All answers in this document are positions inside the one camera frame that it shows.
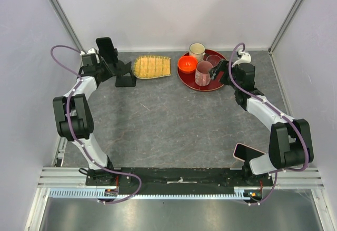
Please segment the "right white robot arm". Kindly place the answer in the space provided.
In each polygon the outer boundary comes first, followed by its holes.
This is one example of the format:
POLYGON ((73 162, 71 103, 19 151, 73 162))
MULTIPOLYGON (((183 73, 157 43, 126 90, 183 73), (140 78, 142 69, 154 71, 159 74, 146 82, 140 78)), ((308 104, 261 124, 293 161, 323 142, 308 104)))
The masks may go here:
POLYGON ((296 172, 305 170, 314 157, 309 123, 283 113, 268 101, 255 87, 254 65, 234 65, 221 60, 209 71, 211 79, 216 79, 219 73, 223 73, 220 83, 234 89, 237 104, 270 131, 268 152, 247 159, 249 168, 241 172, 242 182, 251 186, 260 180, 261 174, 283 169, 296 172))

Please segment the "black round-base phone stand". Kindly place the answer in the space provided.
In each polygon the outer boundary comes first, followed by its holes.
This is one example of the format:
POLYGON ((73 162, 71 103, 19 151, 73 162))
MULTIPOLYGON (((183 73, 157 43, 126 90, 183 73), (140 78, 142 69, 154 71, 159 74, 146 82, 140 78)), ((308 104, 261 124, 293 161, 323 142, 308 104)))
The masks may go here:
POLYGON ((131 71, 131 66, 125 64, 118 59, 118 51, 116 48, 108 49, 107 58, 105 59, 109 70, 114 76, 122 77, 131 71))

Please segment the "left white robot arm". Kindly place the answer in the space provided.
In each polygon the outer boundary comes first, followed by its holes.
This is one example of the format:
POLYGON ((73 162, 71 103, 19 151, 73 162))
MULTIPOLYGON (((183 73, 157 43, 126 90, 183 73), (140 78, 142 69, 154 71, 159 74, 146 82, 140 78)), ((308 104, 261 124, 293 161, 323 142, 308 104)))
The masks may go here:
POLYGON ((82 67, 76 74, 75 85, 65 95, 53 99, 56 128, 60 137, 73 143, 85 157, 88 162, 86 176, 98 179, 103 185, 111 185, 116 172, 94 136, 94 120, 88 104, 88 98, 111 74, 97 52, 80 52, 80 55, 82 67))

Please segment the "black folding phone stand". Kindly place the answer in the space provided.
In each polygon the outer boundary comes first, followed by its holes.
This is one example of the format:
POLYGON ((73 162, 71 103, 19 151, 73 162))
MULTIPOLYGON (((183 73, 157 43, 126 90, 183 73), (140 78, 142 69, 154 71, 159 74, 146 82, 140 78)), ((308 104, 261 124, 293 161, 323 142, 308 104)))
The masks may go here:
POLYGON ((136 77, 132 72, 132 62, 128 62, 131 66, 131 71, 125 74, 122 77, 116 76, 115 87, 135 87, 136 86, 136 77))

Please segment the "black smartphone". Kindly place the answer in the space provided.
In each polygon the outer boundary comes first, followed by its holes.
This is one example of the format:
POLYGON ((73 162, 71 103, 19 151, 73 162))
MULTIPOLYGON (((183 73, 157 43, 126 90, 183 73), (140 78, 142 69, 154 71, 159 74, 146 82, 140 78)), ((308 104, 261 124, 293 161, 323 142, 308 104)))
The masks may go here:
POLYGON ((118 62, 118 51, 114 47, 109 37, 99 37, 96 40, 99 54, 108 64, 116 64, 118 62))

